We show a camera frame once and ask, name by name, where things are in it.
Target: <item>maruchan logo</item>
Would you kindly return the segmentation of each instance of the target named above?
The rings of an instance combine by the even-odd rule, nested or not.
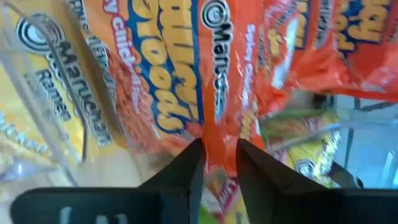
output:
[[[60,25],[47,15],[37,13],[33,14],[32,17],[44,25],[52,42],[57,43],[65,39],[65,34],[60,28]],[[18,38],[31,52],[35,54],[45,54],[50,51],[50,47],[44,35],[29,21],[20,19],[16,31]]]
[[[222,0],[210,0],[201,10],[202,23],[213,33],[215,119],[219,121],[226,108],[230,49],[233,25],[228,4]]]
[[[110,144],[113,141],[112,135],[104,121],[101,108],[95,100],[90,84],[84,78],[83,70],[79,65],[78,56],[73,49],[72,43],[65,38],[62,27],[47,15],[34,14],[33,18],[43,24],[43,29],[49,34],[50,41],[54,43],[55,52],[51,51],[48,40],[40,30],[24,18],[19,20],[16,27],[19,39],[32,53],[45,56],[52,73],[55,74],[64,88],[66,86],[63,83],[64,80],[58,66],[62,66],[65,69],[65,75],[81,103],[80,107],[87,115],[89,125],[96,136],[98,145],[103,147]],[[54,54],[61,60],[60,65],[56,62]]]

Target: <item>yellow noodle package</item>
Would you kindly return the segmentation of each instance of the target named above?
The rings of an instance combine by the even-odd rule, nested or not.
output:
[[[0,142],[2,150],[12,149],[14,154],[39,164],[51,163],[51,152],[33,119],[20,100],[17,91],[5,74],[0,77]]]
[[[57,123],[71,145],[71,150],[63,152],[69,162],[83,162],[103,152],[120,149],[116,144],[126,147],[103,72],[81,34],[75,15],[69,11],[69,5],[52,0],[10,1],[7,4],[12,28],[33,70],[30,74],[18,75],[33,76],[45,92]],[[0,72],[2,79],[6,79],[5,71]],[[50,159],[50,154],[43,153],[42,148],[48,146],[38,130],[26,128],[32,120],[28,113],[19,112],[24,106],[16,92],[6,88],[11,84],[7,80],[0,81],[8,95],[0,101],[5,122],[14,122],[16,129],[24,131],[37,143],[35,147],[38,149],[33,146],[35,144],[21,144],[24,149]]]

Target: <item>spicy chicken flavor package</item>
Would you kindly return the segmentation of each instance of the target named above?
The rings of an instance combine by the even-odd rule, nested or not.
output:
[[[15,146],[19,157],[39,164],[62,161],[76,167],[104,153],[124,150],[126,138],[111,106],[103,72],[81,35],[75,15],[67,10],[69,5],[49,0],[6,5],[7,28],[14,35],[8,37],[13,40],[9,47],[12,54],[2,58],[0,67],[4,123],[0,138]],[[31,118],[7,73],[27,83],[32,94],[40,92],[40,99],[48,103],[39,106],[43,109],[40,115],[45,117],[40,124]],[[46,134],[50,133],[57,147],[47,145],[48,138],[36,125],[47,127]],[[66,160],[55,158],[56,154]]]
[[[397,17],[398,4],[388,0],[264,1],[260,114],[281,110],[295,89],[397,101]],[[293,52],[294,28],[284,28],[294,18]]]
[[[350,77],[332,93],[398,101],[398,2],[341,0],[335,19],[338,55]]]
[[[116,109],[133,143],[176,155],[202,137],[208,170],[232,174],[238,137],[261,147],[253,95],[261,1],[244,10],[219,0],[69,3],[109,49]]]

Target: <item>instant noodle package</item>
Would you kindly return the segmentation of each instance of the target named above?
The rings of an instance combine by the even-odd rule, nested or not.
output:
[[[396,99],[392,1],[68,2],[90,47],[106,46],[91,49],[125,135],[155,163],[202,138],[218,213],[239,192],[236,140],[267,150],[259,117],[280,111],[294,90]],[[335,138],[296,147],[284,162],[313,159],[320,170],[314,155],[333,155],[326,145]]]
[[[57,6],[49,2],[34,4]],[[236,179],[238,138],[330,185],[325,174],[338,133],[285,151],[270,149],[338,122],[333,114],[281,115],[259,124],[259,118],[283,109],[294,90],[397,99],[398,4],[391,0],[65,4],[80,25],[66,14],[30,15],[50,30],[46,34],[57,42],[54,49],[32,21],[15,12],[10,19],[34,62],[33,76],[65,131],[69,153],[82,162],[88,152],[132,147],[138,149],[134,153],[147,154],[157,172],[202,138],[203,204],[222,222],[248,222]],[[18,98],[7,89],[9,80],[1,86]],[[33,121],[20,110],[23,103],[1,100],[0,137],[27,156],[34,153],[53,164],[43,137],[24,127]],[[2,157],[0,167],[12,162],[8,155]]]
[[[397,101],[395,2],[264,2],[265,47],[259,58],[268,60],[256,82],[262,116],[281,110],[297,89]],[[290,19],[281,20],[280,14]],[[292,40],[284,26],[294,18],[297,28]],[[274,29],[279,35],[267,39],[267,32]]]

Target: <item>red packaging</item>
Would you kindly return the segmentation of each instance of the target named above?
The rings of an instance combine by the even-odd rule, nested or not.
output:
[[[342,0],[336,18],[339,56],[350,82],[333,93],[398,100],[398,2]]]
[[[281,110],[290,98],[290,91],[281,89],[294,56],[298,26],[293,1],[264,1],[264,18],[259,38],[256,96],[259,115]]]
[[[204,131],[208,171],[223,168],[236,173],[235,150],[238,138],[262,148],[258,130],[257,102],[253,88],[260,0],[207,1],[202,6],[198,27],[202,51]],[[217,21],[215,12],[221,16]]]

